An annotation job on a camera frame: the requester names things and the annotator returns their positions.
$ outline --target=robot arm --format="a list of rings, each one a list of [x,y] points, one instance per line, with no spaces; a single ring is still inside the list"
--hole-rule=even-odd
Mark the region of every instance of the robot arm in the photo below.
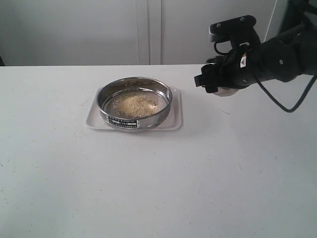
[[[222,55],[211,59],[211,64],[202,68],[202,74],[195,77],[196,86],[205,87],[207,93],[229,96],[258,83],[282,109],[293,112],[301,102],[296,108],[286,109],[261,82],[272,79],[289,82],[301,74],[316,75],[317,28],[306,21],[261,44],[253,29],[255,23],[254,17],[243,16],[210,27],[211,41]],[[231,42],[232,50],[219,52],[217,44],[226,41]]]

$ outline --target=sieve label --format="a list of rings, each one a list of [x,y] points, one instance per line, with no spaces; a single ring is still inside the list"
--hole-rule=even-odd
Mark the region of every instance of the sieve label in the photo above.
[[[108,117],[109,123],[123,128],[138,128],[140,123],[137,120],[122,120]]]

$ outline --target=metal bowl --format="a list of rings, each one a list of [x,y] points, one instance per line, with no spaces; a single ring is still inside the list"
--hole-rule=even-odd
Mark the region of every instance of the metal bowl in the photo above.
[[[152,78],[131,77],[106,85],[97,95],[97,105],[109,126],[125,132],[140,132],[166,120],[172,99],[172,91],[164,83]]]

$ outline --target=cabinet door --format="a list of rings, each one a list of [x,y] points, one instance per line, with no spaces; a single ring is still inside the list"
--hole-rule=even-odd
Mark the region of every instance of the cabinet door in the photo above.
[[[1,0],[6,65],[149,64],[147,0]]]
[[[276,0],[157,0],[161,2],[161,63],[205,63],[216,53],[209,42],[211,24],[243,15],[257,19],[256,31],[263,41]],[[153,38],[150,34],[151,52]],[[229,51],[230,45],[219,49]]]

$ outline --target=sieve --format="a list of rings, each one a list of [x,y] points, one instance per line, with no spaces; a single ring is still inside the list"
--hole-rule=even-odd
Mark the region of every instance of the sieve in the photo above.
[[[164,83],[146,77],[130,77],[106,85],[97,95],[105,122],[121,131],[152,129],[169,114],[172,91]]]

